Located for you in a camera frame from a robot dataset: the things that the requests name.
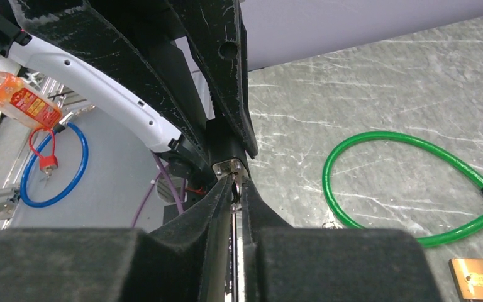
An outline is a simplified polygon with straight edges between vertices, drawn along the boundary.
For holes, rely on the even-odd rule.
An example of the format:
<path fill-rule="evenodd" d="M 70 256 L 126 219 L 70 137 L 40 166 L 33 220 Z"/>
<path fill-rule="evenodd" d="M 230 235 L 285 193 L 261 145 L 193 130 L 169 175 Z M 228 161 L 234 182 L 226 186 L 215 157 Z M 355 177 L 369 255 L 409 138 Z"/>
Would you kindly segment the small silver key pair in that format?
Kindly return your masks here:
<path fill-rule="evenodd" d="M 334 221 L 326 221 L 321 226 L 324 229 L 339 229 L 340 226 L 337 225 Z"/>

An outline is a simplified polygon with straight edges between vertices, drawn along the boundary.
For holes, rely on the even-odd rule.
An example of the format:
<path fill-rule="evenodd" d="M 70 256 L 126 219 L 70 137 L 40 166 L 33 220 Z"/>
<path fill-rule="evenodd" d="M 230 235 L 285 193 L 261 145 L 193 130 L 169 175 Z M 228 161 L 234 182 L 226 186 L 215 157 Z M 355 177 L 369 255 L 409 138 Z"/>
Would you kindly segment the green cable lock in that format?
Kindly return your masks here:
<path fill-rule="evenodd" d="M 352 230 L 398 227 L 426 248 L 483 241 L 483 171 L 456 151 L 394 131 L 338 143 L 322 165 L 321 192 Z"/>

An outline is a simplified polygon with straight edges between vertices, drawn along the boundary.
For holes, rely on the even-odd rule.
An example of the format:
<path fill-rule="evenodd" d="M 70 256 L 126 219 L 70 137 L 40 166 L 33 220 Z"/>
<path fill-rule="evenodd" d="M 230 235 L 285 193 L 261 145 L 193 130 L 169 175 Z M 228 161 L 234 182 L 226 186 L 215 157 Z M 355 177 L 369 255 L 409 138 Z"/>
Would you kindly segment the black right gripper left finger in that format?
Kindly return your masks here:
<path fill-rule="evenodd" d="M 218 181 L 151 233 L 137 228 L 0 232 L 0 301 L 223 301 L 233 182 Z"/>

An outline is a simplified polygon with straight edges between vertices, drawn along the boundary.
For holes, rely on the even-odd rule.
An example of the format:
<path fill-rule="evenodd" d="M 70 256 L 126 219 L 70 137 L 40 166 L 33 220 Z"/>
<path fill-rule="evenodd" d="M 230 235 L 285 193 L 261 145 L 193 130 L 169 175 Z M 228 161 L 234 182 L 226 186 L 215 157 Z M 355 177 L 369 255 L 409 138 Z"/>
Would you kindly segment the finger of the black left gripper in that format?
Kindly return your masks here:
<path fill-rule="evenodd" d="M 222 117 L 245 152 L 258 144 L 248 109 L 247 31 L 239 1 L 169 1 L 191 55 L 206 79 L 215 118 Z"/>
<path fill-rule="evenodd" d="M 129 89 L 172 123 L 203 161 L 204 111 L 182 52 L 142 55 L 89 1 L 11 1 L 22 29 Z"/>

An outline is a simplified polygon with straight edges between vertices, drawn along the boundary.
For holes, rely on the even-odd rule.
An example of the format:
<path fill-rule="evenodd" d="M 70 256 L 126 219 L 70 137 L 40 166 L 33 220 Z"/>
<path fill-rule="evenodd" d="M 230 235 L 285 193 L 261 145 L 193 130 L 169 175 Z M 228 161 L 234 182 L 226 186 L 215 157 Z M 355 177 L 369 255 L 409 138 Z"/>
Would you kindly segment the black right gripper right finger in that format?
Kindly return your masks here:
<path fill-rule="evenodd" d="M 294 228 L 247 179 L 241 190 L 247 301 L 441 301 L 423 248 L 398 229 Z"/>

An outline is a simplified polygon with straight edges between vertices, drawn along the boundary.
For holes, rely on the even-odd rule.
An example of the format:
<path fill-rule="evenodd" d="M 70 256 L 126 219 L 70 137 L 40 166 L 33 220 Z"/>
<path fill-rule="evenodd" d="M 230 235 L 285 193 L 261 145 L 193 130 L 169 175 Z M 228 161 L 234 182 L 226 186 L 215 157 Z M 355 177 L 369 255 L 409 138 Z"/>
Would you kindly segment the brass padlock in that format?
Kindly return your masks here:
<path fill-rule="evenodd" d="M 483 259 L 453 258 L 448 261 L 461 301 L 483 301 Z"/>

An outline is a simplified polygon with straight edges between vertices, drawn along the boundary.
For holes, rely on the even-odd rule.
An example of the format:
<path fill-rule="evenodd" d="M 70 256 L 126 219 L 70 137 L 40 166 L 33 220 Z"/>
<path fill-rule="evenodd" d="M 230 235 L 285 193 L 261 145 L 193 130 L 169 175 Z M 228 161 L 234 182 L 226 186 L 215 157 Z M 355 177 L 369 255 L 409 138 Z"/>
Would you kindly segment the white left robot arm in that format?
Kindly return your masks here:
<path fill-rule="evenodd" d="M 255 157 L 238 1 L 0 1 L 0 56 L 68 85 L 149 149 Z"/>

